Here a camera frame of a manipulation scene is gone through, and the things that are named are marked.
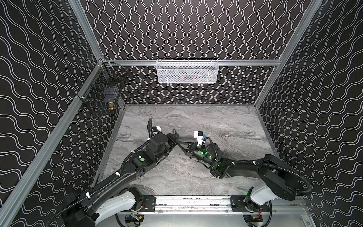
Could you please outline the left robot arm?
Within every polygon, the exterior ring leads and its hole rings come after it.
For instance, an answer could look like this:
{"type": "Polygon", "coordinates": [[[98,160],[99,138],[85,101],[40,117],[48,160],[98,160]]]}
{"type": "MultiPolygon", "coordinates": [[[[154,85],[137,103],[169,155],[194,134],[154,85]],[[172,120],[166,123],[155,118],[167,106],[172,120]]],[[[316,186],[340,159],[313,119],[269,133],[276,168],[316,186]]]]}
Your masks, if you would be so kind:
{"type": "Polygon", "coordinates": [[[96,226],[101,219],[99,211],[107,200],[125,185],[155,168],[178,145],[179,134],[176,130],[164,134],[153,126],[152,119],[148,120],[147,130],[147,141],[131,151],[117,171],[83,193],[69,193],[63,201],[62,209],[45,225],[49,227],[55,223],[56,218],[61,217],[67,227],[96,226]]]}

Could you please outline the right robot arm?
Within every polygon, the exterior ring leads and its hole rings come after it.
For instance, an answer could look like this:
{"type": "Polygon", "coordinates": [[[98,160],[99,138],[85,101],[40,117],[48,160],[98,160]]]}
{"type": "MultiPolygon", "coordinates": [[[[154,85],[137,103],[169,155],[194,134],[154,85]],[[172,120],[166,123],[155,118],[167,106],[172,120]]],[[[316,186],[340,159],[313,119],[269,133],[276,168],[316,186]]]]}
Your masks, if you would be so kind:
{"type": "Polygon", "coordinates": [[[293,201],[297,195],[307,194],[313,188],[309,180],[273,155],[256,160],[227,159],[209,137],[201,143],[181,141],[178,145],[184,154],[202,163],[217,179],[238,176],[258,179],[248,190],[245,204],[262,206],[276,198],[293,201]]]}

